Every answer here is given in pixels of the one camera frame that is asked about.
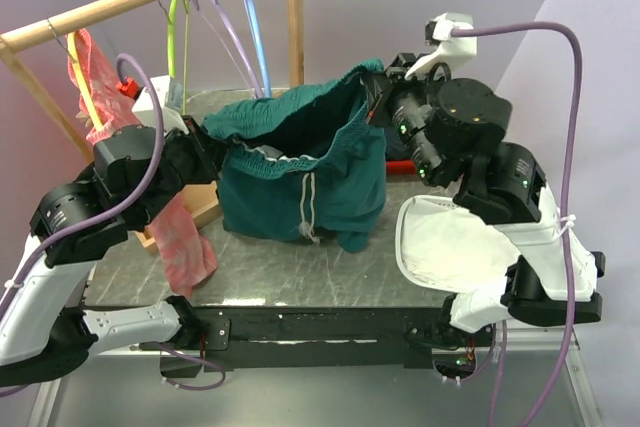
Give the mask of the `green plastic hanger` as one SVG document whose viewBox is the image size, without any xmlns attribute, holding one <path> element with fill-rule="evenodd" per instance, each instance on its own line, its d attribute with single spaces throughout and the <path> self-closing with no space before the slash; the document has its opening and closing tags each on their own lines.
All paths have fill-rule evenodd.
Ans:
<svg viewBox="0 0 640 427">
<path fill-rule="evenodd" d="M 188 57 L 189 57 L 189 23 L 190 23 L 190 0 L 171 0 L 168 9 L 168 26 L 167 26 L 167 67 L 168 74 L 172 78 L 177 77 L 177 56 L 176 56 L 176 20 L 177 9 L 181 5 L 185 13 L 184 25 L 184 55 L 183 55 L 183 73 L 182 73 L 182 99 L 181 113 L 187 113 L 187 81 L 188 81 Z"/>
</svg>

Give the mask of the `teal green shorts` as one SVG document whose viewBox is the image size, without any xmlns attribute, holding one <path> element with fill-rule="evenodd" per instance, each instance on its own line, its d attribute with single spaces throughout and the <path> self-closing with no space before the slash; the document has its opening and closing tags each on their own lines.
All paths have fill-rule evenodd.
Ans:
<svg viewBox="0 0 640 427">
<path fill-rule="evenodd" d="M 206 133 L 230 146 L 217 182 L 226 230 L 366 247 L 386 202 L 386 138 L 366 121 L 363 77 L 382 70 L 380 60 L 365 60 L 327 83 L 204 117 Z"/>
</svg>

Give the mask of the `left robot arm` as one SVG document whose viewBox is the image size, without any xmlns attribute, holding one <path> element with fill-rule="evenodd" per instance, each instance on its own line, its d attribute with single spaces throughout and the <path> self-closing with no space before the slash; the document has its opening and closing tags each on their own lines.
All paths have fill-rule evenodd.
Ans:
<svg viewBox="0 0 640 427">
<path fill-rule="evenodd" d="M 192 117 L 161 133 L 129 125 L 93 147 L 78 177 L 48 192 L 1 299 L 1 387 L 60 379 L 90 357 L 132 344 L 184 349 L 206 327 L 182 295 L 115 311 L 70 307 L 76 287 L 132 231 L 143 231 L 187 185 L 220 176 L 229 145 Z"/>
</svg>

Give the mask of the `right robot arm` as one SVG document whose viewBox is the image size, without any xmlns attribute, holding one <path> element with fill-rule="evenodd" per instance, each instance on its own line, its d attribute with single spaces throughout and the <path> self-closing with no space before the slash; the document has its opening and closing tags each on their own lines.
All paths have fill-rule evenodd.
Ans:
<svg viewBox="0 0 640 427">
<path fill-rule="evenodd" d="M 460 345 L 509 318 L 537 327 L 599 322 L 596 284 L 606 257 L 573 234 L 568 210 L 557 207 L 534 155 L 505 141 L 511 103 L 480 81 L 452 77 L 445 62 L 416 79 L 409 70 L 418 61 L 400 54 L 385 71 L 364 75 L 368 123 L 395 127 L 421 181 L 438 187 L 458 181 L 454 205 L 518 251 L 496 284 L 446 299 L 440 338 Z"/>
</svg>

